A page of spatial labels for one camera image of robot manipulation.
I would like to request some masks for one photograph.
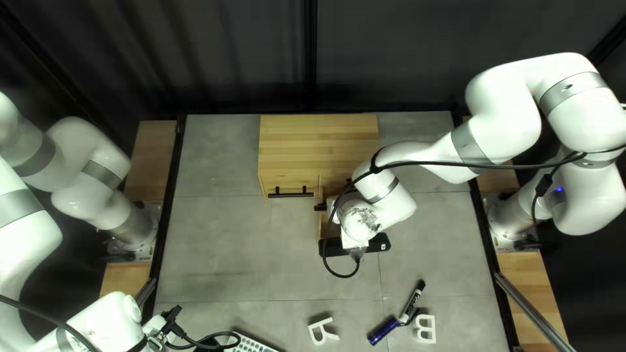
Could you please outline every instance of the gray tile floor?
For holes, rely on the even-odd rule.
[[[448,112],[378,113],[380,143],[434,141]],[[468,186],[423,168],[397,170],[418,211],[388,229],[392,249],[368,254],[359,273],[338,279],[317,255],[319,199],[266,199],[257,178],[258,115],[189,116],[156,311],[180,304],[190,336],[238,329],[281,351],[364,351],[366,333],[397,315],[418,278],[421,306],[436,316],[437,344],[398,328],[376,351],[506,351]],[[339,272],[354,263],[331,258]],[[320,314],[340,341],[312,344]]]

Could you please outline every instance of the black marker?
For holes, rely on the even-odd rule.
[[[409,302],[404,307],[402,311],[402,315],[400,315],[400,325],[407,325],[411,319],[415,316],[415,313],[418,311],[418,298],[422,295],[422,291],[426,287],[426,283],[424,280],[418,281],[418,288],[415,289],[415,292],[411,295]]]

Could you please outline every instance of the black cable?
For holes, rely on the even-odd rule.
[[[237,342],[234,342],[234,343],[231,343],[231,344],[225,344],[223,346],[222,345],[210,346],[210,345],[207,345],[207,344],[202,344],[202,342],[205,342],[206,340],[209,340],[209,339],[216,338],[217,336],[234,336],[237,339]],[[233,333],[232,331],[220,331],[219,333],[206,335],[200,341],[195,341],[194,339],[188,337],[186,333],[183,336],[181,336],[181,338],[184,339],[185,341],[189,342],[189,344],[186,344],[185,346],[178,346],[178,345],[166,342],[165,346],[167,346],[167,347],[169,347],[171,349],[178,350],[178,351],[183,350],[183,349],[192,348],[192,347],[198,347],[198,348],[210,349],[210,350],[215,350],[215,349],[222,350],[222,349],[228,349],[228,348],[237,347],[241,343],[241,336],[239,336],[238,334]]]
[[[72,328],[69,324],[64,323],[62,321],[58,321],[57,319],[54,319],[51,316],[48,316],[47,314],[44,314],[31,306],[18,302],[14,299],[8,298],[7,296],[3,296],[2,294],[0,294],[0,302],[6,303],[10,306],[14,306],[15,308],[18,308],[25,312],[29,312],[32,315],[38,316],[41,319],[44,319],[44,320],[49,321],[50,323],[53,323],[54,325],[57,325],[59,329],[64,329],[65,331],[72,334],[72,336],[74,336],[78,341],[80,341],[80,343],[82,343],[85,347],[87,347],[87,349],[90,350],[91,352],[100,352],[100,350],[96,348],[96,346],[94,346],[88,339],[86,339],[81,333],[79,333],[78,330]]]
[[[583,159],[585,156],[587,156],[587,153],[581,153],[580,155],[577,155],[576,157],[572,157],[572,158],[566,157],[559,162],[536,164],[536,165],[493,165],[493,164],[478,164],[478,163],[463,163],[463,162],[413,161],[413,162],[391,163],[391,164],[377,167],[376,156],[381,150],[382,149],[379,149],[372,157],[370,170],[362,174],[361,176],[357,177],[357,179],[350,182],[346,186],[346,188],[343,190],[343,192],[341,192],[339,196],[337,196],[337,199],[332,205],[331,214],[330,216],[328,216],[328,226],[326,226],[326,230],[324,231],[324,239],[322,242],[322,262],[324,263],[324,267],[326,268],[326,270],[328,270],[328,272],[331,273],[333,276],[336,276],[342,279],[347,279],[349,277],[354,276],[357,273],[357,271],[359,271],[360,263],[356,259],[355,259],[356,267],[354,268],[354,271],[352,271],[350,274],[339,274],[338,272],[333,271],[331,267],[328,265],[328,261],[326,260],[326,240],[328,239],[330,224],[332,223],[332,218],[335,216],[339,202],[341,201],[343,196],[346,194],[347,190],[350,189],[350,187],[354,186],[358,181],[366,178],[367,176],[370,176],[374,173],[379,173],[380,171],[387,170],[389,168],[396,168],[396,167],[408,166],[408,165],[441,165],[441,166],[456,166],[456,167],[495,168],[495,169],[500,169],[500,170],[533,170],[536,168],[560,167],[561,165],[575,162],[576,160]],[[612,150],[606,150],[604,152],[599,152],[599,153],[606,153],[609,151],[612,151]]]
[[[539,199],[539,193],[535,191],[535,197],[533,198],[533,205],[530,206],[530,215],[533,217],[533,227],[537,226],[537,218],[535,217],[535,206],[537,205],[538,199]]]
[[[623,148],[623,147],[624,147],[624,146],[622,145],[621,147],[617,147],[617,148],[609,149],[609,150],[606,150],[606,151],[604,151],[604,152],[595,152],[595,153],[608,153],[608,152],[613,152],[613,151],[618,150],[618,149],[621,149],[621,148]],[[571,153],[569,153],[569,154],[568,154],[568,155],[566,155],[566,156],[565,156],[565,158],[563,158],[561,161],[564,161],[564,160],[569,160],[569,158],[571,158],[572,156],[574,156],[576,153],[578,153],[578,152],[571,152]],[[553,168],[553,169],[552,169],[552,171],[550,171],[550,173],[549,173],[549,175],[550,175],[550,180],[551,180],[551,179],[552,179],[552,177],[553,177],[553,176],[557,173],[558,168],[560,168],[560,167],[561,167],[561,165],[559,165],[559,166],[557,166],[557,167]],[[530,215],[531,215],[531,216],[532,216],[532,218],[533,218],[533,227],[536,227],[536,226],[537,226],[537,217],[536,217],[536,215],[535,215],[535,208],[536,208],[536,205],[537,205],[537,201],[539,200],[539,196],[540,196],[539,192],[537,192],[537,191],[536,191],[536,189],[535,189],[535,196],[534,196],[534,198],[533,198],[533,203],[532,203],[532,205],[530,206]]]

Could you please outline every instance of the white letter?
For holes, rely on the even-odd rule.
[[[420,321],[429,321],[430,326],[423,326]],[[437,339],[434,333],[434,315],[420,314],[415,317],[415,327],[417,328],[413,335],[418,339],[420,343],[436,343]]]
[[[339,336],[335,335],[335,334],[331,334],[328,333],[326,330],[324,330],[324,324],[328,324],[332,322],[332,317],[324,319],[322,321],[318,321],[317,323],[311,324],[309,325],[309,332],[311,334],[311,339],[313,340],[313,343],[321,346],[326,342],[326,338],[329,339],[333,339],[338,341],[339,340]],[[315,335],[313,334],[313,329],[315,328],[319,328],[319,330],[322,332],[322,339],[320,341],[315,339]]]

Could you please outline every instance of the black drawer handle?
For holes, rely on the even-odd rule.
[[[280,193],[280,187],[276,186],[276,193],[270,193],[268,198],[291,198],[291,197],[313,197],[313,192],[307,192],[307,187],[302,186],[302,193]]]

